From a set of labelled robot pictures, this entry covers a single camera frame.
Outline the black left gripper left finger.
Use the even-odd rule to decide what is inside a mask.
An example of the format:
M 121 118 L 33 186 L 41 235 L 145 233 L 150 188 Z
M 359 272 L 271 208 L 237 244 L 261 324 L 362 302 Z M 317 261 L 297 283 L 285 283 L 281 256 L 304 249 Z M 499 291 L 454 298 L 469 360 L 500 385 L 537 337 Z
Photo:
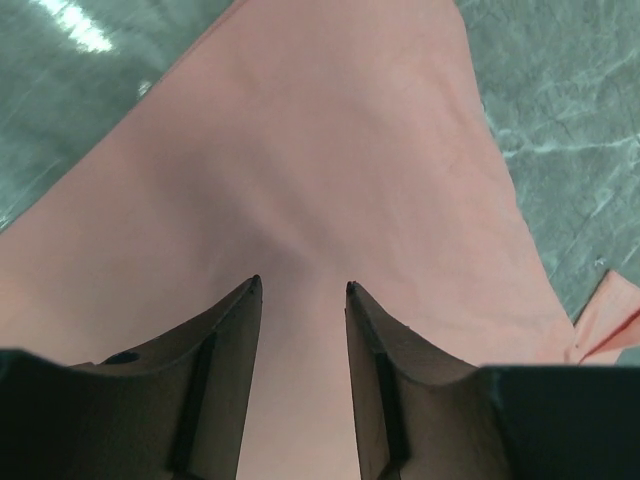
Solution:
M 235 478 L 261 313 L 254 276 L 152 340 L 72 366 L 82 410 L 65 478 Z

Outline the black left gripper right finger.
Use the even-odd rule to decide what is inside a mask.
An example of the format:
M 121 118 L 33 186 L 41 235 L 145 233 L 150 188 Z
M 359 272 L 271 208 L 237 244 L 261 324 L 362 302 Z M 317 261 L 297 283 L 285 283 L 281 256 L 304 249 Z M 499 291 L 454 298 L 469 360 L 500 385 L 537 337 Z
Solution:
M 490 375 L 393 318 L 357 282 L 345 315 L 361 478 L 499 478 Z

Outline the salmon pink t shirt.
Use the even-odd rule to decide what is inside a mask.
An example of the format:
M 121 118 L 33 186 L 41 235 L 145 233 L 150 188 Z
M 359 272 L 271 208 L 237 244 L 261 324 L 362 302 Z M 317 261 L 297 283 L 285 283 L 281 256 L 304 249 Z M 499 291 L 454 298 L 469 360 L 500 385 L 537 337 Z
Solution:
M 98 359 L 253 275 L 242 479 L 359 477 L 349 281 L 473 365 L 612 364 L 639 343 L 617 273 L 566 315 L 451 1 L 235 2 L 2 234 L 1 342 Z

